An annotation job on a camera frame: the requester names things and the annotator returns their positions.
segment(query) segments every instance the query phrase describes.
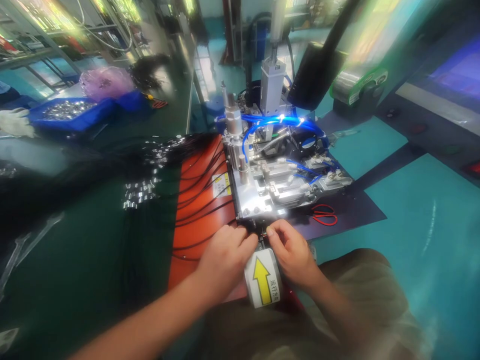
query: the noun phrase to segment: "sticker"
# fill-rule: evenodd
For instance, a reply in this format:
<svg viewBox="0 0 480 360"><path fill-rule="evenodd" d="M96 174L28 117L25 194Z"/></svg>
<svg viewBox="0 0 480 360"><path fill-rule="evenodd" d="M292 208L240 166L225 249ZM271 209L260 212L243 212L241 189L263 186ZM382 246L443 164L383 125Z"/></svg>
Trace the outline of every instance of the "sticker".
<svg viewBox="0 0 480 360"><path fill-rule="evenodd" d="M280 301L282 281L272 249L253 253L245 267L245 280L255 309Z"/></svg>
<svg viewBox="0 0 480 360"><path fill-rule="evenodd" d="M227 186L230 185L229 175L227 173L213 175L211 180L215 180L212 185L214 198L232 195L232 189L230 187L223 191Z"/></svg>
<svg viewBox="0 0 480 360"><path fill-rule="evenodd" d="M348 68L343 69L338 75L337 78L335 79L334 83L337 81L338 77L340 74L346 71L348 72ZM363 75L350 89L347 95L347 103L349 106L352 106L355 104L359 99L360 99L360 92L362 88L367 85L370 82L375 82L375 85L378 86L382 83L384 83L389 76L389 72L387 69L383 67L375 67L371 69L370 71L367 71L365 75ZM334 91L333 91L334 85L330 86L330 96L334 99L336 97L334 96Z"/></svg>
<svg viewBox="0 0 480 360"><path fill-rule="evenodd" d="M308 244L308 248L310 249L311 255L313 256L313 260L317 262L317 248L312 243Z"/></svg>
<svg viewBox="0 0 480 360"><path fill-rule="evenodd" d="M5 354L10 349L18 332L18 327L0 332L0 355Z"/></svg>

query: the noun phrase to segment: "white glove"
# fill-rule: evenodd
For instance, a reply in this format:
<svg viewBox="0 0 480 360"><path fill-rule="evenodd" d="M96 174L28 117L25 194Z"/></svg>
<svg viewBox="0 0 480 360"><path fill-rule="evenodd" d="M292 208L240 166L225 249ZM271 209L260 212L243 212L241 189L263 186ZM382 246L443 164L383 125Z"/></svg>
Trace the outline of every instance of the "white glove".
<svg viewBox="0 0 480 360"><path fill-rule="evenodd" d="M0 111L0 129L14 137L34 138L35 129L26 118L28 114L30 111L23 107Z"/></svg>

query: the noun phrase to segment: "person's left hand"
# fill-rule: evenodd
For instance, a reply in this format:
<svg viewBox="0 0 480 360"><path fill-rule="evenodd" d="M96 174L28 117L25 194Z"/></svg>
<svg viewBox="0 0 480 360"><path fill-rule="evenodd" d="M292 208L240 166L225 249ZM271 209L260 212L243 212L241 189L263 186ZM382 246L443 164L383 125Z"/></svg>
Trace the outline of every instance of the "person's left hand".
<svg viewBox="0 0 480 360"><path fill-rule="evenodd" d="M254 233L247 237L243 226L224 225L213 235L193 273L211 306L221 303L240 282L258 242Z"/></svg>

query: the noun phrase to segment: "yellow arrow sign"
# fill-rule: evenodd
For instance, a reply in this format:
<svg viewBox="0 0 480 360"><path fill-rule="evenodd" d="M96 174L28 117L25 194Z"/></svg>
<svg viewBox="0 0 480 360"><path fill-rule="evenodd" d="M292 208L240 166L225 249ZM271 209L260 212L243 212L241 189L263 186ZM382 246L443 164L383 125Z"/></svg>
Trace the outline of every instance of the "yellow arrow sign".
<svg viewBox="0 0 480 360"><path fill-rule="evenodd" d="M267 276L269 275L269 271L257 257L255 260L255 270L253 270L253 279L258 283L258 290L260 291L262 305L267 305L272 302L269 281L267 280Z"/></svg>

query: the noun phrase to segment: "floor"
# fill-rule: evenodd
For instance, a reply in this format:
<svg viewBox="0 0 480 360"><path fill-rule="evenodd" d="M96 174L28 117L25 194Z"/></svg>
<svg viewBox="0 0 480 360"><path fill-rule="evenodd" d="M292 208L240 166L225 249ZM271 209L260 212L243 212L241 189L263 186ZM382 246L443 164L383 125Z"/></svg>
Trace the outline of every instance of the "floor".
<svg viewBox="0 0 480 360"><path fill-rule="evenodd" d="M291 35L296 67L307 41L321 42L327 34L327 29L315 29ZM205 57L199 64L207 99L220 93L221 80L231 92L238 93L245 88L245 74L240 67L218 65L224 48L225 40L220 36L209 43L214 73L210 70L207 49L199 48L200 57ZM282 46L278 54L287 64L291 77L286 46ZM393 87L402 74L391 70L390 85ZM253 69L253 79L259 78L257 65ZM331 111L332 105L333 99L327 95L316 114L322 117ZM357 129L359 133L340 139L331 150L356 179L407 142L376 117ZM412 313L427 333L435 349L434 358L477 359L480 354L477 325L480 321L477 310L480 300L477 286L480 278L480 189L426 154L366 192L387 219L314 240L318 262L340 257L356 248L381 252L392 264Z"/></svg>

